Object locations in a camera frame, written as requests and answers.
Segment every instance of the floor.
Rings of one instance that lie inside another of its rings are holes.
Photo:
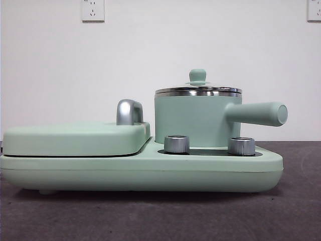
[[[321,142],[257,142],[281,154],[263,193],[21,190],[1,179],[1,240],[321,240]]]

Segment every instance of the pot handle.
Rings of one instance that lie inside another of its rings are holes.
[[[287,108],[280,102],[231,104],[225,115],[230,122],[279,127],[287,120]]]
[[[141,103],[132,99],[122,99],[117,106],[116,124],[133,126],[134,122],[143,122]]]

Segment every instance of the glass lid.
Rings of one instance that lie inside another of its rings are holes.
[[[190,71],[190,81],[186,86],[172,87],[166,89],[159,89],[155,93],[179,92],[179,91],[218,91],[218,92],[232,92],[241,94],[242,90],[231,87],[214,87],[208,86],[209,82],[205,81],[206,71],[204,69],[192,69]]]

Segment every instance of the electrical outlet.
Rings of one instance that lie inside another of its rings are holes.
[[[321,22],[321,0],[307,0],[307,21]]]
[[[104,22],[104,0],[81,0],[83,22]]]

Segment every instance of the appliance base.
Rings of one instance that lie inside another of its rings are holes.
[[[150,139],[132,156],[1,156],[1,173],[12,184],[40,190],[261,192],[283,171],[280,155],[261,147],[261,156],[189,156],[159,153]]]

